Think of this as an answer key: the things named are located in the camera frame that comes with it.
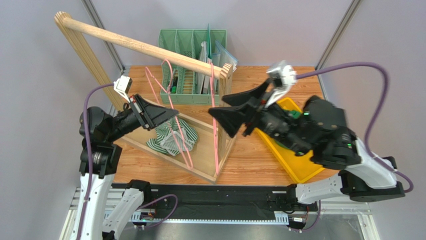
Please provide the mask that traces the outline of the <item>green white striped tank top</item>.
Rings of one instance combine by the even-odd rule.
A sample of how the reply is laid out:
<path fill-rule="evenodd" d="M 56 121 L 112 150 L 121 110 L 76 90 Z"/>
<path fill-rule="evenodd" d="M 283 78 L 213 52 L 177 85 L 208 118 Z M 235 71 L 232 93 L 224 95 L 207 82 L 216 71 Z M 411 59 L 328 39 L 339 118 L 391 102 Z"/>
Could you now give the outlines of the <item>green white striped tank top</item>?
<path fill-rule="evenodd" d="M 199 139 L 198 132 L 181 118 L 172 118 L 155 128 L 156 137 L 149 139 L 146 145 L 154 151 L 176 156 L 181 152 L 193 150 Z"/>

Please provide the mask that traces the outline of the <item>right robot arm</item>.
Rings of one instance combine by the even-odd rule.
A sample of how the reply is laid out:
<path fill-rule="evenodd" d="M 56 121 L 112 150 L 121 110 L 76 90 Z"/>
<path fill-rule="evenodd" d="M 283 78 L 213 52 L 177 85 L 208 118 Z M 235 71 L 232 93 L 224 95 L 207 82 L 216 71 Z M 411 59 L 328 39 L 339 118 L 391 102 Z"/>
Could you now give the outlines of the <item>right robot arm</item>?
<path fill-rule="evenodd" d="M 368 154 L 364 143 L 348 128 L 343 109 L 313 95 L 294 117 L 277 103 L 267 105 L 272 97 L 269 85 L 266 80 L 251 90 L 225 95 L 226 106 L 212 107 L 208 113 L 230 137 L 242 126 L 244 136 L 260 130 L 296 157 L 312 153 L 313 163 L 336 171 L 317 182 L 289 185 L 287 203 L 309 205 L 343 195 L 354 202 L 371 203 L 405 196 L 396 178 L 395 159 Z"/>

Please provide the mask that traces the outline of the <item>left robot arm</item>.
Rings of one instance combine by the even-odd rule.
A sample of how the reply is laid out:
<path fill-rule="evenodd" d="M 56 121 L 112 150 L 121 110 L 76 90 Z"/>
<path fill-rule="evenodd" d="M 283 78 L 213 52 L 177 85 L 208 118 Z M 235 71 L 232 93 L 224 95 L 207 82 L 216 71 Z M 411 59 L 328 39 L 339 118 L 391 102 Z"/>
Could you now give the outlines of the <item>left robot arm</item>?
<path fill-rule="evenodd" d="M 72 240 L 117 240 L 144 200 L 150 200 L 151 185 L 131 180 L 120 202 L 106 216 L 106 203 L 117 173 L 122 148 L 114 142 L 138 128 L 153 130 L 176 117 L 178 110 L 153 104 L 138 94 L 125 109 L 111 116 L 100 107 L 86 108 L 80 116 L 83 136 L 80 155 L 80 197 Z"/>

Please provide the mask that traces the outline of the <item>pink wire hanger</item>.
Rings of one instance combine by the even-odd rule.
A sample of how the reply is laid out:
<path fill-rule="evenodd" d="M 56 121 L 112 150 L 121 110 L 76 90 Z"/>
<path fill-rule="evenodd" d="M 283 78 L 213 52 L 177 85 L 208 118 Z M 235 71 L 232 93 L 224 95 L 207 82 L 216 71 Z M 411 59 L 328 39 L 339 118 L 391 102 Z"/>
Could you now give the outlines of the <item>pink wire hanger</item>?
<path fill-rule="evenodd" d="M 211 68 L 211 76 L 209 77 L 209 85 L 210 85 L 210 96 L 211 96 L 211 106 L 215 107 L 215 89 L 214 89 L 214 65 L 210 58 L 207 59 L 207 63 Z M 219 175 L 219 150 L 218 150 L 218 134 L 217 134 L 217 122 L 216 119 L 213 118 L 213 144 L 214 144 L 214 163 L 215 163 L 215 174 Z"/>

